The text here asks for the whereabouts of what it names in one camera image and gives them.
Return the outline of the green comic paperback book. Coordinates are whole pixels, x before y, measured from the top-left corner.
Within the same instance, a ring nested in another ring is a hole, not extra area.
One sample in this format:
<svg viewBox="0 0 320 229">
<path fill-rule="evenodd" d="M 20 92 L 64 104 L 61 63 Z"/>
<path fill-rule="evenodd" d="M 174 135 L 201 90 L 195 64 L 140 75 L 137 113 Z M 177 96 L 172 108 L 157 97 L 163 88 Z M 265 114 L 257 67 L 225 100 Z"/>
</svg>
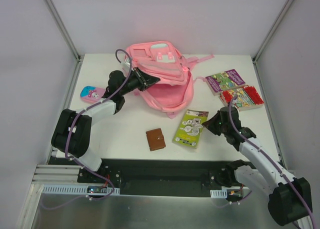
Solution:
<svg viewBox="0 0 320 229">
<path fill-rule="evenodd" d="M 199 145 L 203 123 L 207 121 L 208 111 L 187 109 L 175 132 L 172 142 L 196 149 Z"/>
</svg>

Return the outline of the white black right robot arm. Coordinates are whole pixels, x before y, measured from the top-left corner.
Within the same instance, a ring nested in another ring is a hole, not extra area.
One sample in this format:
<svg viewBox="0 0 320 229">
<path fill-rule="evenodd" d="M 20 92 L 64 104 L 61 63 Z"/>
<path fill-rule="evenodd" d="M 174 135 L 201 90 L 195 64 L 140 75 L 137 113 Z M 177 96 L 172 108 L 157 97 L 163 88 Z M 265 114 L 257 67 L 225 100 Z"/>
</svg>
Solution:
<svg viewBox="0 0 320 229">
<path fill-rule="evenodd" d="M 202 125 L 216 136 L 224 135 L 226 141 L 249 160 L 228 163 L 215 176 L 217 184 L 224 187 L 242 184 L 264 196 L 271 217 L 280 226 L 294 224 L 300 228 L 310 221 L 309 228 L 317 228 L 309 182 L 295 177 L 271 158 L 256 134 L 242 126 L 235 107 L 221 108 Z"/>
</svg>

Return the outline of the aluminium frame rail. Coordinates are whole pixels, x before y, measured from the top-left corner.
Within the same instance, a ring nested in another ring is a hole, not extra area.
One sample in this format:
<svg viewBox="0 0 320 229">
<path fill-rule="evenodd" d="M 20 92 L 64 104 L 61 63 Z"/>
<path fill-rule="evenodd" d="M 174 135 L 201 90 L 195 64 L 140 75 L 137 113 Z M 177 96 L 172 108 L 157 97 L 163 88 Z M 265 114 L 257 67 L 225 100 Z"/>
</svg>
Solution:
<svg viewBox="0 0 320 229">
<path fill-rule="evenodd" d="M 62 38 L 64 39 L 67 47 L 69 48 L 70 52 L 72 53 L 73 57 L 77 60 L 81 60 L 81 55 L 79 54 L 78 50 L 76 49 L 76 46 L 53 2 L 53 0 L 43 0 L 45 5 L 47 6 L 47 9 L 49 13 L 51 14 L 60 34 L 62 35 Z"/>
</svg>

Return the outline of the brown leather wallet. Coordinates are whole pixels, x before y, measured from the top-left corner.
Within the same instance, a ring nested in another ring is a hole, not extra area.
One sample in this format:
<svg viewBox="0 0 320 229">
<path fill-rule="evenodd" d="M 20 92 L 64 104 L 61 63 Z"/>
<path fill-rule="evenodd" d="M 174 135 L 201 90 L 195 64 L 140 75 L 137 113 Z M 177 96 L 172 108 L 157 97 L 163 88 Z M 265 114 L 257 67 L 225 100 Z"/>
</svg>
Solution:
<svg viewBox="0 0 320 229">
<path fill-rule="evenodd" d="M 164 149 L 166 147 L 165 138 L 161 128 L 147 131 L 146 138 L 151 152 Z"/>
</svg>

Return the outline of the purple treehouse paperback book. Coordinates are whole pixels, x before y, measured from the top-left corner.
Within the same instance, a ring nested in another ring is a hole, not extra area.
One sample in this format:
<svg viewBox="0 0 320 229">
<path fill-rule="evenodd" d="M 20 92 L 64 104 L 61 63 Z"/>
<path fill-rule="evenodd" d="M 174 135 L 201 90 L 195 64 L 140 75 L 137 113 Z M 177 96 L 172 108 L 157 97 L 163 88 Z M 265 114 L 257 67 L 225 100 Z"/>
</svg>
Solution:
<svg viewBox="0 0 320 229">
<path fill-rule="evenodd" d="M 246 85 L 246 82 L 235 69 L 206 76 L 205 81 L 214 96 Z"/>
</svg>

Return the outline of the pink student backpack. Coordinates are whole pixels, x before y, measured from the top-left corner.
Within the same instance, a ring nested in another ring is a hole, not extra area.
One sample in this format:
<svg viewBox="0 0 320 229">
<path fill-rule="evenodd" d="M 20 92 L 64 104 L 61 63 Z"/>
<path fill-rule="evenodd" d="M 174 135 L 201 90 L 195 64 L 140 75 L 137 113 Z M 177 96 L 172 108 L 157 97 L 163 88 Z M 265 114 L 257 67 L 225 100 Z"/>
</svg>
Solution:
<svg viewBox="0 0 320 229">
<path fill-rule="evenodd" d="M 185 109 L 194 97 L 193 68 L 213 54 L 199 58 L 186 58 L 169 41 L 154 41 L 133 44 L 125 50 L 132 58 L 132 66 L 160 79 L 144 91 L 137 91 L 153 109 L 161 111 L 171 119 Z"/>
</svg>

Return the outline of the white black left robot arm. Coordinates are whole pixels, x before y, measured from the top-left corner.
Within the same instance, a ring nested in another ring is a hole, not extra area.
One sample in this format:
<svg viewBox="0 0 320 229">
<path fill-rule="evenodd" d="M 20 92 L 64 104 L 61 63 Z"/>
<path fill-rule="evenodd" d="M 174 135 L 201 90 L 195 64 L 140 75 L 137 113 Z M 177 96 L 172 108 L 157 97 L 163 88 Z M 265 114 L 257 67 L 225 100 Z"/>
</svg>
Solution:
<svg viewBox="0 0 320 229">
<path fill-rule="evenodd" d="M 108 86 L 102 98 L 78 111 L 62 110 L 51 138 L 51 145 L 86 169 L 94 183 L 107 181 L 106 166 L 102 159 L 90 149 L 91 129 L 105 117 L 118 113 L 124 103 L 124 96 L 134 90 L 141 92 L 152 87 L 160 78 L 146 74 L 135 67 L 124 76 L 119 70 L 109 74 Z"/>
</svg>

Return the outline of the red treehouse paperback book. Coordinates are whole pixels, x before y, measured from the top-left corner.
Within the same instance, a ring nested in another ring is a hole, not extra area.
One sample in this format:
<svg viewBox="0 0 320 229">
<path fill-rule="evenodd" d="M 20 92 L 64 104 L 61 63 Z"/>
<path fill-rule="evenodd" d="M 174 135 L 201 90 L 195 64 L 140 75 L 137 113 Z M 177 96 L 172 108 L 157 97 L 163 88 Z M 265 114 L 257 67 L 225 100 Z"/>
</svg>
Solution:
<svg viewBox="0 0 320 229">
<path fill-rule="evenodd" d="M 219 98 L 224 106 L 228 106 L 234 96 L 237 98 L 233 101 L 233 105 L 239 111 L 260 108 L 265 104 L 257 89 L 250 85 L 222 91 Z"/>
</svg>

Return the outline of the pink cartoon pencil case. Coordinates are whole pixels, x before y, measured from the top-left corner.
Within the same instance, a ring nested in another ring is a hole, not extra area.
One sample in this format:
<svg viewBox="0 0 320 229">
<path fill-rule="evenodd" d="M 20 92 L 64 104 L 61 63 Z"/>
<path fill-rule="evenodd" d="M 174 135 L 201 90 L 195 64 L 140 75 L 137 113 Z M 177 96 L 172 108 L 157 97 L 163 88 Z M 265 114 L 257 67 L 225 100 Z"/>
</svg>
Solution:
<svg viewBox="0 0 320 229">
<path fill-rule="evenodd" d="M 102 98 L 105 91 L 105 88 L 96 86 L 85 86 L 80 93 L 80 99 L 84 102 L 93 104 L 98 102 Z"/>
</svg>

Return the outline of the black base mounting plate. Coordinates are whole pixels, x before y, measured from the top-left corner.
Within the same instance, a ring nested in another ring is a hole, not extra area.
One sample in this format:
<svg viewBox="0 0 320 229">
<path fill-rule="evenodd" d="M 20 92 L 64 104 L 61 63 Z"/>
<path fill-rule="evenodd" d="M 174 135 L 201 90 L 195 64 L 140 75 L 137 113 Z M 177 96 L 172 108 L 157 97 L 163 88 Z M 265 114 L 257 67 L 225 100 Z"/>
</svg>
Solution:
<svg viewBox="0 0 320 229">
<path fill-rule="evenodd" d="M 231 161 L 103 159 L 106 176 L 122 195 L 209 198 L 222 189 Z"/>
</svg>

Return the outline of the right aluminium frame post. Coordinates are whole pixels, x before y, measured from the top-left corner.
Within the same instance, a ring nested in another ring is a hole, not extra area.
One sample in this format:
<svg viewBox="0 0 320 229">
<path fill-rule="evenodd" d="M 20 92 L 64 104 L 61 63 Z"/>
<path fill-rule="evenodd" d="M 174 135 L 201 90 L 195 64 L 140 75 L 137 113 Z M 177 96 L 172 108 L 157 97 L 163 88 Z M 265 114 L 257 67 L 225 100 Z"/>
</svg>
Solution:
<svg viewBox="0 0 320 229">
<path fill-rule="evenodd" d="M 265 38 L 263 39 L 260 47 L 258 48 L 256 54 L 252 57 L 252 63 L 254 65 L 257 64 L 258 60 L 260 59 L 260 57 L 264 53 L 268 44 L 271 42 L 271 40 L 274 37 L 274 35 L 276 34 L 279 26 L 281 25 L 281 23 L 285 19 L 286 15 L 288 14 L 289 10 L 291 9 L 291 7 L 293 6 L 295 1 L 296 0 L 286 0 L 285 1 L 284 5 L 282 6 L 281 10 L 279 11 L 277 17 L 275 18 L 271 28 L 268 30 Z"/>
</svg>

